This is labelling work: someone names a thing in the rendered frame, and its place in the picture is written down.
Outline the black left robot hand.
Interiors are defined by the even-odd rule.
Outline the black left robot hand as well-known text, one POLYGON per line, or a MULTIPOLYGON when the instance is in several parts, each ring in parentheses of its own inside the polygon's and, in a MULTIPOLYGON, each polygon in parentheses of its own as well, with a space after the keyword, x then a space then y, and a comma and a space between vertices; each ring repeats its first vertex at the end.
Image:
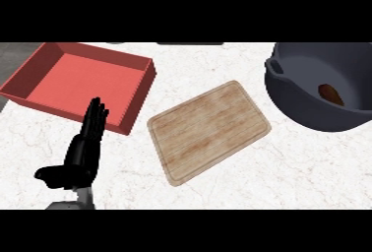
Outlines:
POLYGON ((109 109, 95 97, 90 101, 80 133, 74 136, 62 165, 42 167, 36 178, 50 189, 65 190, 92 186, 98 175, 101 159, 101 141, 105 132, 109 109))

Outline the wooden cutting board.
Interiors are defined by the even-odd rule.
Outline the wooden cutting board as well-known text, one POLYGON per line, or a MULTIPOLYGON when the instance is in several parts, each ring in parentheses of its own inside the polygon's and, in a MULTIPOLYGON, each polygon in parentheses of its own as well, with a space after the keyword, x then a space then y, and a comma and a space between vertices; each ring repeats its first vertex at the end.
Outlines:
POLYGON ((238 81, 161 112, 146 126, 171 186, 188 182, 272 130, 238 81))

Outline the dark grey pot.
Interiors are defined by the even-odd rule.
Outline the dark grey pot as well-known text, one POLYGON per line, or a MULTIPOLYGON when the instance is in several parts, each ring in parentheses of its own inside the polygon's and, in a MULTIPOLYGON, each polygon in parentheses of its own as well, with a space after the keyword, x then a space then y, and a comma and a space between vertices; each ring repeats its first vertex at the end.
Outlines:
POLYGON ((264 67, 270 99, 303 126, 341 132, 372 121, 372 42, 278 42, 264 67), (321 97, 322 84, 344 106, 321 97))

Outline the brown sweet potato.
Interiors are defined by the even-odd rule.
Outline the brown sweet potato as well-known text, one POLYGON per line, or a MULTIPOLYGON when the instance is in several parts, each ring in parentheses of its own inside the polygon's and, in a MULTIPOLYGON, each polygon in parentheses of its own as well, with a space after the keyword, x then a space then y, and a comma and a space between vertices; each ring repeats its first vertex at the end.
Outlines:
POLYGON ((331 103, 344 106, 343 99, 340 97, 340 94, 335 90, 335 88, 329 84, 319 85, 319 94, 321 97, 329 101, 331 103))

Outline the red square tray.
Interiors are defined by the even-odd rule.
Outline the red square tray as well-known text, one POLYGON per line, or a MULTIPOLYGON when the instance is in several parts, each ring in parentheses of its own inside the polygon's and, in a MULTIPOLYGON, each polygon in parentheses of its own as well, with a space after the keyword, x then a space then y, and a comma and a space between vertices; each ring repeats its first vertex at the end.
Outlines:
POLYGON ((0 87, 18 104, 81 121, 90 100, 109 110, 107 129, 132 132, 155 78, 154 61, 78 42, 43 42, 0 87))

